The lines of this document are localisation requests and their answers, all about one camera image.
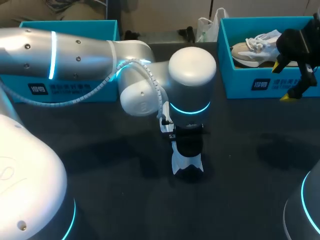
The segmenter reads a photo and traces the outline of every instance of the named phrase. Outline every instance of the plastic bag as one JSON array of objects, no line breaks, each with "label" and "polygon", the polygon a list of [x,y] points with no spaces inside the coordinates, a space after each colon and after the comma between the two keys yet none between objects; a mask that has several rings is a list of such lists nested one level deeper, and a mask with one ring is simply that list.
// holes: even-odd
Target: plastic bag
[{"label": "plastic bag", "polygon": [[205,17],[199,18],[196,42],[216,42],[218,40],[220,20],[222,18],[229,18],[227,11],[223,7],[216,11],[213,21]]}]

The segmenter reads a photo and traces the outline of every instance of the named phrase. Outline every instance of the white robotic arm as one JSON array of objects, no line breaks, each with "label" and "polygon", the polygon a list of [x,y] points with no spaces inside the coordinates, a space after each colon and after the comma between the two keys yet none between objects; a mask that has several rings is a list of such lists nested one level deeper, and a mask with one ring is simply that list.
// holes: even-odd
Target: white robotic arm
[{"label": "white robotic arm", "polygon": [[[216,62],[197,47],[177,51],[170,61],[154,60],[141,41],[102,41],[28,28],[0,30],[0,74],[48,81],[102,80],[92,92],[64,103],[35,102],[0,82],[9,94],[41,107],[63,107],[92,96],[115,75],[125,112],[146,116],[158,111],[160,129],[172,142],[173,173],[190,165],[203,171],[201,134]],[[71,239],[76,205],[64,166],[24,128],[1,88],[0,132],[0,239]]]}]

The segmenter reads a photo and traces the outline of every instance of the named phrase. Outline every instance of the black tabletop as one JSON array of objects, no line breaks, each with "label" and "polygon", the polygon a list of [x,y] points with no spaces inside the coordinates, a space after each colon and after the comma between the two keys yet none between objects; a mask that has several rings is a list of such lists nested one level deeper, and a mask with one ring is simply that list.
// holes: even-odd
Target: black tabletop
[{"label": "black tabletop", "polygon": [[[197,46],[218,61],[215,43]],[[157,61],[183,47],[151,45]],[[227,99],[219,72],[212,92],[195,181],[173,176],[156,115],[119,102],[14,107],[64,163],[92,239],[284,240],[286,200],[320,157],[320,99]]]}]

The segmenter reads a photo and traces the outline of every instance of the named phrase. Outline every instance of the sneaker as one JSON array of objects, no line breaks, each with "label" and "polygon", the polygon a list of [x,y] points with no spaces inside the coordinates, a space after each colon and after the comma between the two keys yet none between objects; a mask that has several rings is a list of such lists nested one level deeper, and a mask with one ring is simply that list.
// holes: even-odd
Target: sneaker
[{"label": "sneaker", "polygon": [[[250,68],[257,68],[265,62],[276,62],[280,54],[276,42],[281,33],[273,30],[260,34],[255,38],[246,38],[245,42],[240,42],[231,48],[232,58]],[[297,62],[290,62],[288,66],[297,66]]]}]

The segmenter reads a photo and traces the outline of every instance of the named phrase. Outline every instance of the blue box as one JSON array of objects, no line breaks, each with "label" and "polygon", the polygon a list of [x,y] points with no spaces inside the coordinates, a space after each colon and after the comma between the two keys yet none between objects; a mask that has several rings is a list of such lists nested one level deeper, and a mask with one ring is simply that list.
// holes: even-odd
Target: blue box
[{"label": "blue box", "polygon": [[[21,28],[33,28],[57,33],[77,35],[99,40],[120,40],[116,20],[90,20],[90,21],[27,21],[20,24]],[[47,78],[26,77],[14,75],[1,75],[3,82],[12,90],[28,99],[59,103],[73,100],[83,96],[97,87],[100,81],[67,81],[49,80]],[[47,94],[32,94],[32,88],[46,89]],[[110,81],[103,89],[84,102],[115,102],[118,98],[118,84],[116,80]]]},{"label": "blue box", "polygon": [[[281,98],[289,88],[301,78],[298,67],[285,67],[279,74],[272,73],[272,67],[236,68],[230,47],[254,38],[259,34],[277,29],[282,33],[286,29],[302,29],[312,17],[242,17],[221,20],[217,50],[219,67],[228,99]],[[315,73],[320,80],[320,71]],[[320,96],[320,84],[310,87],[304,97]]]}]

